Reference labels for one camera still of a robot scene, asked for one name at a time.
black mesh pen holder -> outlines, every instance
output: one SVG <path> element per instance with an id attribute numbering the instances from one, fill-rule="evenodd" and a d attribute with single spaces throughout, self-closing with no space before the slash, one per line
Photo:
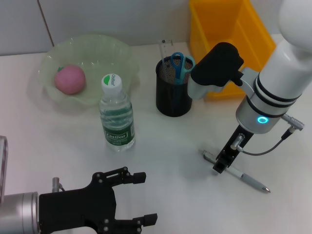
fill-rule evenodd
<path id="1" fill-rule="evenodd" d="M 187 94 L 187 83 L 190 72 L 187 72 L 180 84 L 176 83 L 176 70 L 171 65 L 171 57 L 164 58 L 156 66 L 156 107 L 166 116 L 178 117 L 186 114 L 192 105 L 192 99 Z M 174 56 L 173 62 L 179 66 L 180 56 Z M 195 64 L 188 58 L 185 60 L 185 68 L 191 69 Z"/>

pink peach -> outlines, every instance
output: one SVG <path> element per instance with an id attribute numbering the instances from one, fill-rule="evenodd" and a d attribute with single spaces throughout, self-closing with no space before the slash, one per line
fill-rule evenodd
<path id="1" fill-rule="evenodd" d="M 76 94 L 83 90 L 86 77 L 80 67 L 68 65 L 56 73 L 54 84 L 65 94 Z"/>

black cable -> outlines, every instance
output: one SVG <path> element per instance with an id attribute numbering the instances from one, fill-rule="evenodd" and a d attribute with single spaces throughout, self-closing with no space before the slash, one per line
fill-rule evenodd
<path id="1" fill-rule="evenodd" d="M 247 155 L 252 155 L 252 156 L 260 156 L 260 155 L 265 155 L 273 150 L 275 150 L 275 148 L 280 144 L 282 143 L 284 140 L 283 139 L 280 139 L 279 142 L 277 142 L 276 145 L 274 145 L 272 148 L 270 148 L 269 150 L 265 151 L 265 152 L 262 152 L 262 153 L 258 153 L 258 154 L 254 154 L 254 153 L 249 153 L 249 152 L 246 152 L 246 151 L 242 151 L 242 153 L 244 154 L 247 154 Z"/>
<path id="2" fill-rule="evenodd" d="M 63 185 L 61 183 L 58 183 L 58 188 L 61 189 L 63 192 L 65 191 L 65 189 L 63 188 Z"/>
<path id="3" fill-rule="evenodd" d="M 286 140 L 291 134 L 293 134 L 294 132 L 294 128 L 293 127 L 290 127 L 289 129 L 286 130 L 286 132 L 283 134 L 283 136 L 281 137 L 281 139 L 279 140 L 279 142 L 277 142 L 276 145 L 274 145 L 272 148 L 270 148 L 269 150 L 265 151 L 265 152 L 262 152 L 262 153 L 258 153 L 258 154 L 254 154 L 254 153 L 249 153 L 249 152 L 246 152 L 246 151 L 242 151 L 242 153 L 244 154 L 247 154 L 247 155 L 252 155 L 252 156 L 260 156 L 260 155 L 265 155 L 273 150 L 276 149 L 277 146 L 279 146 L 280 143 L 282 143 L 284 140 Z"/>

connector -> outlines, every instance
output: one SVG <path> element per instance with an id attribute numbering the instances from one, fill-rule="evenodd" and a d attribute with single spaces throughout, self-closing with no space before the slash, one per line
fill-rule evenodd
<path id="1" fill-rule="evenodd" d="M 232 150 L 238 150 L 238 147 L 240 147 L 240 143 L 242 143 L 242 141 L 245 139 L 244 134 L 240 133 L 238 134 L 238 136 L 236 137 L 235 141 L 233 141 L 233 143 L 231 144 L 230 148 Z"/>
<path id="2" fill-rule="evenodd" d="M 240 146 L 237 147 L 237 150 L 240 151 L 240 152 L 244 151 L 244 149 L 242 147 L 240 147 Z"/>
<path id="3" fill-rule="evenodd" d="M 287 129 L 287 131 L 283 134 L 283 136 L 281 137 L 282 140 L 286 140 L 291 134 L 293 134 L 296 131 L 296 129 L 294 127 L 289 127 L 289 129 Z"/>
<path id="4" fill-rule="evenodd" d="M 282 116 L 282 119 L 285 120 L 288 124 L 290 124 L 295 129 L 298 129 L 301 131 L 304 128 L 303 122 L 300 122 L 299 120 L 297 120 L 294 117 L 291 117 L 287 114 L 284 114 Z"/>

white bottle cap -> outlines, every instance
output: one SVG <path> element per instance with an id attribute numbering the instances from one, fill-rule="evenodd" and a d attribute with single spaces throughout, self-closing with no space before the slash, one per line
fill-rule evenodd
<path id="1" fill-rule="evenodd" d="M 119 94 L 122 90 L 122 83 L 120 76 L 116 74 L 105 75 L 102 79 L 102 90 L 108 95 Z"/>

